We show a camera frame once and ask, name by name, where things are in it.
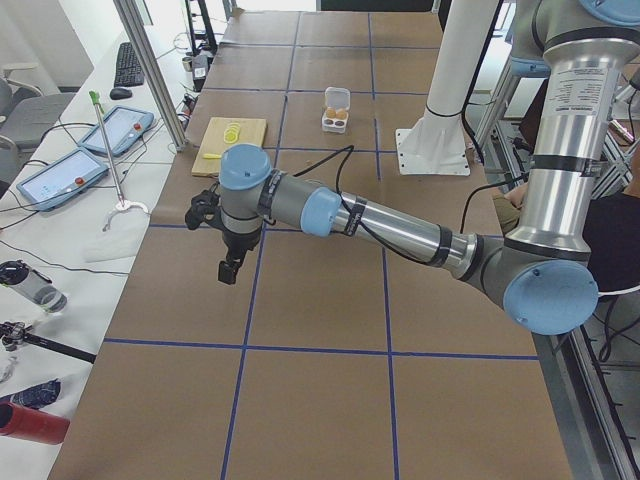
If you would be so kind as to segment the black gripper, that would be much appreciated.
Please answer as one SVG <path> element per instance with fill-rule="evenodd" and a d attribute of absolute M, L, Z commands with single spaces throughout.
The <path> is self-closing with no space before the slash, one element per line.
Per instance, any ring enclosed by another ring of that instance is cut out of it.
<path fill-rule="evenodd" d="M 236 283 L 236 265 L 243 263 L 246 253 L 258 244 L 262 232 L 262 219 L 222 220 L 222 237 L 227 246 L 225 260 L 219 262 L 218 280 L 226 285 Z"/>

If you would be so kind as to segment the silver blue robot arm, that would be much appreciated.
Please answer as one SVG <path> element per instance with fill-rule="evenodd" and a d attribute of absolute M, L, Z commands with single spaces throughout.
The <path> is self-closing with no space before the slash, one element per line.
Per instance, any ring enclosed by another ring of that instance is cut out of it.
<path fill-rule="evenodd" d="M 604 297 L 639 288 L 636 183 L 593 199 L 614 91 L 639 52 L 635 1 L 522 1 L 514 63 L 541 66 L 548 90 L 528 181 L 496 193 L 502 239 L 450 229 L 275 169 L 259 147 L 221 161 L 218 226 L 228 252 L 218 278 L 233 284 L 266 220 L 319 237 L 360 236 L 415 263 L 448 270 L 526 329 L 566 333 Z"/>

